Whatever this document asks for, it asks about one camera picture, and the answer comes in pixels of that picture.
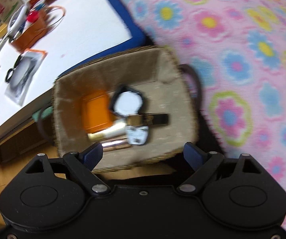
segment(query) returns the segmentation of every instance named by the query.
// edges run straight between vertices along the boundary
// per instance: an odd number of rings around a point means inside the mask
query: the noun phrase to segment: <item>floral blanket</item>
[[[200,75],[227,155],[250,153],[286,190],[286,0],[122,1]]]

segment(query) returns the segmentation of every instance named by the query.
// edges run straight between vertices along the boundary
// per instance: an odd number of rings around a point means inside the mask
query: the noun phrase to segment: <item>orange package top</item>
[[[113,125],[109,103],[110,97],[102,90],[82,98],[83,126],[87,133],[96,133]]]

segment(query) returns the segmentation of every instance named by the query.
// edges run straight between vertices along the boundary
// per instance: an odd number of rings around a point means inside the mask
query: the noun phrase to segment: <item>orange case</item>
[[[87,133],[96,133],[113,125],[109,103],[110,97],[105,91],[97,91],[82,98],[82,119]]]

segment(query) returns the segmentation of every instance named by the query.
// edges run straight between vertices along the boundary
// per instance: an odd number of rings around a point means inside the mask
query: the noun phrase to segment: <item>screw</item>
[[[104,184],[96,184],[92,187],[92,190],[96,193],[104,193],[108,190],[108,187]]]
[[[183,184],[181,186],[179,186],[180,191],[183,192],[193,192],[194,190],[196,190],[195,186],[192,184]]]
[[[140,194],[141,196],[146,196],[146,195],[148,194],[148,192],[147,192],[147,191],[140,191],[139,194]]]

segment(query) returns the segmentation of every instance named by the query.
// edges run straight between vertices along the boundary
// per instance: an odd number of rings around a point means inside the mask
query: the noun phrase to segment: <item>white table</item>
[[[0,52],[0,139],[50,102],[53,82],[63,71],[131,38],[108,0],[56,0],[52,5],[63,6],[67,12],[60,24],[33,46],[48,55],[33,76],[22,107],[4,94],[8,85],[5,76],[19,53],[9,43]]]

